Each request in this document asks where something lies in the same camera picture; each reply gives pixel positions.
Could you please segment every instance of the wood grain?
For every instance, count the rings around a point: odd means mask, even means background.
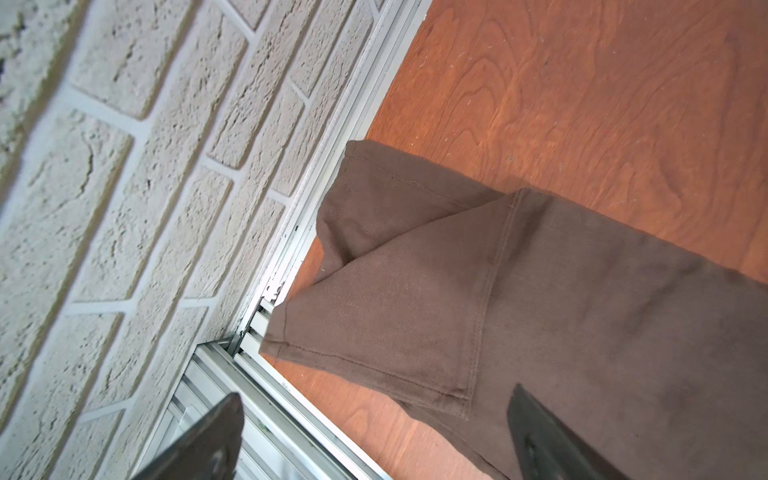
[[[368,137],[768,282],[767,119],[766,2],[434,0]],[[393,478],[484,477],[385,396],[276,365]]]

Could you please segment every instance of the folded fabric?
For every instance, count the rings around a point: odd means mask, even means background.
[[[261,351],[384,392],[493,478],[520,477],[517,383],[631,478],[765,478],[768,287],[518,186],[350,142],[316,283]]]

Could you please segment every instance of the brown garment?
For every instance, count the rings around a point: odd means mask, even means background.
[[[384,392],[492,477],[520,477],[521,382],[631,478],[768,478],[762,283],[370,141],[348,144],[317,233],[317,281],[262,352]]]

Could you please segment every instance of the white brick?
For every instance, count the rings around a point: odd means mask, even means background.
[[[339,31],[344,25],[343,19],[352,2],[353,0],[325,0],[317,9],[290,72],[296,86],[307,95],[315,88],[317,77],[323,70],[336,37],[339,36]]]
[[[78,301],[122,300],[133,293],[244,47],[242,35],[215,7],[198,16],[189,56],[87,260]]]
[[[125,114],[144,116],[184,26],[189,0],[99,2],[71,81]]]
[[[166,333],[157,355],[154,358],[144,381],[136,392],[136,402],[121,423],[121,430],[114,439],[114,447],[110,449],[104,460],[104,467],[98,478],[104,480],[121,480],[131,473],[141,447],[154,426],[155,419],[160,414],[172,382],[184,367],[187,352],[205,316],[205,308],[178,310]]]
[[[240,168],[243,164],[315,2],[275,1],[279,3],[270,24],[234,87],[233,100],[225,106],[208,148],[211,158],[230,167]]]
[[[37,480],[52,467],[117,320],[117,314],[73,316],[53,325],[3,433],[0,478]]]
[[[199,343],[219,340],[233,333],[240,301],[250,287],[261,255],[275,226],[280,222],[282,212],[282,205],[265,199],[248,230],[243,248],[240,249],[240,257],[224,284],[219,304],[197,338]]]
[[[0,187],[23,148],[37,103],[51,73],[66,57],[63,47],[83,1],[4,0],[0,14]]]
[[[195,267],[185,297],[216,295],[236,253],[275,165],[280,161],[304,104],[290,88],[284,88],[267,118],[244,168],[243,180],[222,213],[203,255]]]
[[[77,111],[61,112],[33,140],[46,147],[25,158],[0,234],[0,419],[131,145],[126,134]]]
[[[255,28],[258,25],[264,9],[269,3],[268,0],[230,0],[232,6],[237,10],[248,26]]]
[[[223,175],[200,169],[197,179],[191,185],[187,202],[181,206],[180,215],[171,226],[167,242],[160,252],[149,284],[138,300],[136,311],[124,321],[110,357],[99,372],[86,405],[87,411],[131,396],[146,365],[147,356],[173,312],[230,186],[231,181]]]
[[[336,100],[339,99],[346,85],[357,55],[366,41],[371,22],[368,5],[365,2],[357,2],[344,25],[338,45],[331,59],[328,60],[328,65],[313,95],[312,107],[291,142],[290,149],[286,152],[271,186],[283,195],[291,195],[301,178],[304,165],[312,156],[320,135],[326,127],[328,117],[336,105]]]
[[[121,417],[115,412],[75,425],[49,480],[91,480]]]

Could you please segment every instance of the white brick wall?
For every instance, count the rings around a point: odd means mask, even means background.
[[[120,480],[233,332],[381,2],[6,3],[0,478]]]

